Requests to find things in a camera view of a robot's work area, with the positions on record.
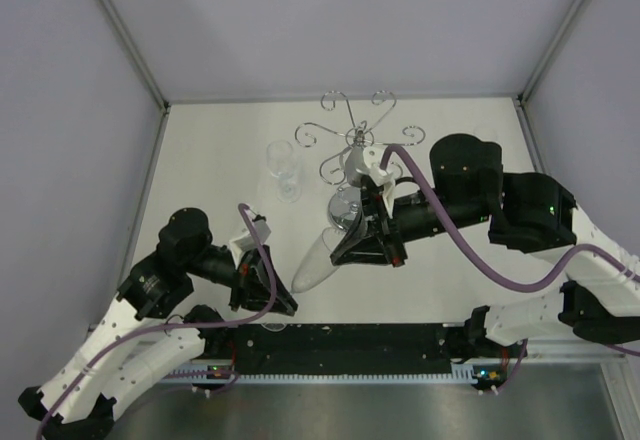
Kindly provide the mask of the aluminium frame rail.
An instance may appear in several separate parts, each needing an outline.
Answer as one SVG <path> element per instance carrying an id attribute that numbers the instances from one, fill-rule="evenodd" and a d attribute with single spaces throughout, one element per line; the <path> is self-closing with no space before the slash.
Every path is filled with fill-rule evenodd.
<path id="1" fill-rule="evenodd" d="M 267 336 L 275 336 L 276 339 L 284 339 L 286 335 L 302 333 L 305 329 L 311 331 L 312 327 L 323 333 L 335 329 L 338 324 L 249 324 L 244 327 L 254 326 L 258 332 L 264 332 Z M 423 326 L 417 324 L 345 324 L 347 327 L 400 327 L 400 326 Z M 139 337 L 140 340 L 134 346 L 132 353 L 127 358 L 141 353 L 144 349 L 154 345 L 164 336 L 164 333 L 151 333 Z M 576 338 L 549 337 L 529 340 L 527 354 L 524 358 L 528 363 L 609 363 L 621 362 L 625 354 L 617 350 L 608 348 L 600 344 L 589 343 Z"/>

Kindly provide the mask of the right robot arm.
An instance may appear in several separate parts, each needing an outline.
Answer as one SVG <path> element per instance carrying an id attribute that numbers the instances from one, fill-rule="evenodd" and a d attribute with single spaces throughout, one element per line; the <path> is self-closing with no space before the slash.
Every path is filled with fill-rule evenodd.
<path id="1" fill-rule="evenodd" d="M 466 340 L 487 356 L 500 346 L 571 331 L 620 351 L 639 338 L 639 259 L 604 234 L 574 195 L 543 173 L 508 173 L 501 147 L 469 134 L 439 139 L 425 176 L 398 144 L 357 146 L 342 165 L 360 209 L 332 251 L 336 266 L 400 267 L 408 243 L 447 234 L 485 277 L 524 300 L 486 305 L 466 321 Z M 488 225 L 488 239 L 546 261 L 525 284 L 487 264 L 462 236 Z"/>

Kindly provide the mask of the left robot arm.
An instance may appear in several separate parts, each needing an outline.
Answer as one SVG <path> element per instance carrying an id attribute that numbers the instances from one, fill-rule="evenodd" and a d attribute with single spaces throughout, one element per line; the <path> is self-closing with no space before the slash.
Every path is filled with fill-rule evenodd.
<path id="1" fill-rule="evenodd" d="M 38 421 L 39 439 L 104 439 L 129 407 L 179 366 L 226 347 L 238 321 L 195 296 L 199 277 L 229 288 L 229 307 L 292 316 L 298 305 L 279 279 L 265 241 L 265 217 L 238 207 L 243 233 L 216 246 L 204 211 L 182 208 L 158 234 L 155 250 L 135 264 L 104 317 L 49 381 L 19 397 Z"/>

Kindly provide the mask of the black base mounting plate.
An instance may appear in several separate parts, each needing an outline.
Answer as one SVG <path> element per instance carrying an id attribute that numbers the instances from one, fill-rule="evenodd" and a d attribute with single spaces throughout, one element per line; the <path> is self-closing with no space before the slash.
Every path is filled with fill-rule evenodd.
<path id="1" fill-rule="evenodd" d="M 470 341 L 463 327 L 441 324 L 400 327 L 347 327 L 267 336 L 254 326 L 224 334 L 203 360 L 230 360 L 240 373 L 422 372 L 454 359 L 499 358 L 502 348 L 487 340 Z"/>

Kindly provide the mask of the round clear wine glass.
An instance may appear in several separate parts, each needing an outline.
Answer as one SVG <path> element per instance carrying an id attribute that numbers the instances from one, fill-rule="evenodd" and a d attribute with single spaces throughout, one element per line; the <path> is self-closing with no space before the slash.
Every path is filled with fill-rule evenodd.
<path id="1" fill-rule="evenodd" d="M 284 203 L 294 203 L 301 197 L 301 165 L 289 141 L 271 142 L 266 149 L 266 165 L 274 177 L 277 197 Z"/>

